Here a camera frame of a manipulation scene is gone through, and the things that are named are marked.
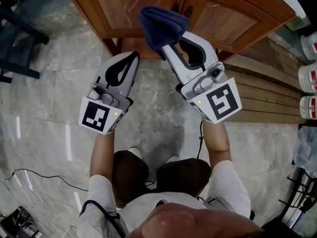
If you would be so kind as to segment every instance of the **shoe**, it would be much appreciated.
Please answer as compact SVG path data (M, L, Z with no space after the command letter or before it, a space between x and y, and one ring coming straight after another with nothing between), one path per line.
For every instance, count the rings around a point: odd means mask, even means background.
M141 160L143 159L142 158L142 154L141 154L141 152L140 152L140 150L138 148L131 147L128 151L133 153L135 156L139 157Z
M174 162L174 161L180 161L180 157L179 156L172 156L166 161L166 164L169 162Z

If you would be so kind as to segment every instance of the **white plastic container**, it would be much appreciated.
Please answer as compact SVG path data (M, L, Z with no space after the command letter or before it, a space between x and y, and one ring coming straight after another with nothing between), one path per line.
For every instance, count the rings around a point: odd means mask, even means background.
M303 51L309 60L317 60L317 32L310 36L301 36Z
M304 96L301 98L299 110L302 118L317 120L316 102L317 96Z
M300 66L298 69L298 81L304 92L317 92L317 62Z

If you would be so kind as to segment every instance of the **blue towel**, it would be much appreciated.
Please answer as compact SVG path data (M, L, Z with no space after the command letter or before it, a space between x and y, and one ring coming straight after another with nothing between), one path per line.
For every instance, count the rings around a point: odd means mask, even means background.
M158 6L141 9L140 22L148 46L163 60L162 47L178 43L189 25L188 18Z

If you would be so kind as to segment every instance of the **white t-shirt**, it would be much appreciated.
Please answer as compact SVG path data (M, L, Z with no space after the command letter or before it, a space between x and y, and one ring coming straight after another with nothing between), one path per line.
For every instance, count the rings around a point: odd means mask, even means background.
M134 199L117 211L112 185L107 178L100 175L90 178L87 200L96 201L112 215L119 214L118 223L126 234L138 228L159 202L178 203L194 209L226 210L246 218L251 213L248 193L231 161L222 161L214 167L208 197L204 203L185 193L149 193ZM104 214L92 204L88 205L81 215L77 234L79 238L119 237Z

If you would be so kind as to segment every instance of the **black cable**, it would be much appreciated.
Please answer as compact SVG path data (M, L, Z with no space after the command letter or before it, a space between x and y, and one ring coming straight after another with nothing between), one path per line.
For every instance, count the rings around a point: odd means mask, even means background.
M93 204L93 205L97 206L97 207L99 208L99 210L101 210L102 213L105 215L105 217L110 221L110 223L112 224L112 226L114 227L114 229L118 232L118 234L120 235L120 237L121 237L121 238L126 237L126 235L124 234L124 232L122 231L122 229L121 229L121 227L118 225L118 223L109 215L109 213L108 213L99 203L97 203L97 202L94 201L94 200L87 200L87 201L84 203L84 205L83 205L83 207L82 207L82 209L81 209L81 211L80 211L79 216L81 216L81 215L85 212L86 207L87 207L88 204Z
M196 199L197 199L198 201L199 201L199 199L202 200L203 203L205 202L204 199L203 199L201 196L198 196Z
M200 137L199 137L200 144L199 144L199 151L198 151L198 155L196 159L199 159L200 151L202 149L203 140L204 140L202 126L203 126L203 120L200 122Z
M4 185L6 186L6 188L7 188L8 190L10 190L10 189L9 189L8 186L6 185L6 181L7 181L7 180L10 180L10 179L14 176L14 172L20 171L20 170L26 170L26 171L32 172L32 173L34 173L34 174L36 174L36 175L38 175L38 176L40 176L40 177L48 178L48 179L49 179L49 178L58 177L58 178L60 178L64 183L66 183L67 185L69 185L69 186L71 186L71 187L73 187L73 188L76 188L76 189L79 189L79 190L82 190L82 191L88 191L88 190L86 190L86 189L82 189L82 188L79 188L79 187L76 187L76 186L73 186L73 185L69 184L68 182L66 182L66 181L65 181L62 177L60 177L60 176L50 176L50 177L47 177L47 176L40 175L39 173L37 173L37 172L35 172L35 171L32 171L32 170L29 170L29 169L16 169L16 170L13 170L11 177L6 178L6 179L4 180Z

